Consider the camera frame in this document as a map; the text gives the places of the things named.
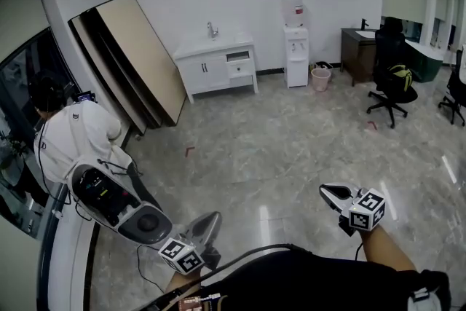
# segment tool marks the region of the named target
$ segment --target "office chair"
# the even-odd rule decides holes
[[[391,128],[395,128],[393,109],[403,113],[405,118],[408,116],[408,112],[399,107],[397,103],[410,103],[417,99],[417,93],[413,87],[409,87],[405,91],[388,71],[390,67],[403,62],[405,36],[401,33],[402,30],[401,20],[387,17],[385,24],[376,31],[374,82],[377,84],[376,90],[382,91],[384,96],[372,91],[368,95],[369,97],[374,96],[380,102],[370,106],[367,113],[370,114],[373,109],[387,108],[392,120]]]
[[[451,124],[454,124],[454,115],[457,113],[459,117],[463,120],[463,127],[465,126],[465,119],[459,111],[461,106],[466,106],[466,84],[461,82],[459,79],[459,68],[461,67],[461,57],[463,55],[462,50],[457,50],[457,64],[454,70],[451,73],[449,83],[447,85],[450,90],[450,95],[452,96],[454,102],[447,98],[443,98],[443,101],[438,103],[438,107],[448,106],[451,108]]]

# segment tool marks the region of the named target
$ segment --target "person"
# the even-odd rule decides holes
[[[0,136],[0,173],[1,177],[10,185],[9,189],[15,193],[23,203],[26,203],[28,192],[32,199],[45,208],[49,195],[40,187],[25,163],[21,153],[13,149],[11,137]]]
[[[324,258],[304,249],[277,251],[182,297],[206,299],[200,310],[450,310],[445,273],[417,272],[381,226],[360,236],[367,261]],[[175,273],[166,292],[199,276],[200,271],[187,277]],[[168,309],[178,306],[173,302]],[[190,306],[195,310],[198,304]]]
[[[37,163],[47,179],[65,184],[65,173],[70,167],[69,160],[76,160],[80,154],[68,121],[68,111],[71,106],[66,105],[60,77],[51,71],[40,71],[29,82],[28,91],[37,113],[44,120],[34,141]],[[93,155],[126,168],[139,197],[160,208],[139,179],[137,167],[130,155],[114,142],[122,131],[121,122],[92,101],[82,101],[72,105],[83,106],[82,120]],[[47,153],[47,146],[55,147],[58,152],[54,151],[54,154],[63,156],[51,157]]]

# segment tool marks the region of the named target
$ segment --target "white shirt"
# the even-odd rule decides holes
[[[119,146],[111,142],[112,139],[119,136],[122,130],[120,121],[92,101],[83,101],[74,105],[83,105],[82,120],[87,138],[89,143],[92,144],[92,150],[95,152],[95,155],[127,168],[132,161],[131,157]],[[45,122],[42,142],[45,143],[45,145],[47,145],[48,142],[52,143],[55,148],[69,159],[76,160],[79,157],[79,152],[74,144],[68,119],[70,107],[71,106],[67,106],[63,108]],[[37,144],[41,131],[36,134],[36,141],[34,142],[34,153],[36,154],[38,165],[40,165],[40,163]],[[69,161],[65,158],[53,160],[47,155],[47,151],[43,149],[41,149],[40,156],[42,168],[47,179],[57,183],[66,183],[64,175],[71,166]]]

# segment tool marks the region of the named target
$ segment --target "glass door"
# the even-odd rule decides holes
[[[0,63],[0,214],[32,237],[49,199],[33,153],[43,122],[28,94],[28,83],[41,70],[62,79],[68,100],[78,93],[49,28]]]

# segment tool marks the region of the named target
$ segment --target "cabinet drawer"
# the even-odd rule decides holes
[[[251,69],[250,59],[239,60],[233,63],[226,63],[226,65],[228,67],[228,75],[230,78],[248,76],[253,73]]]

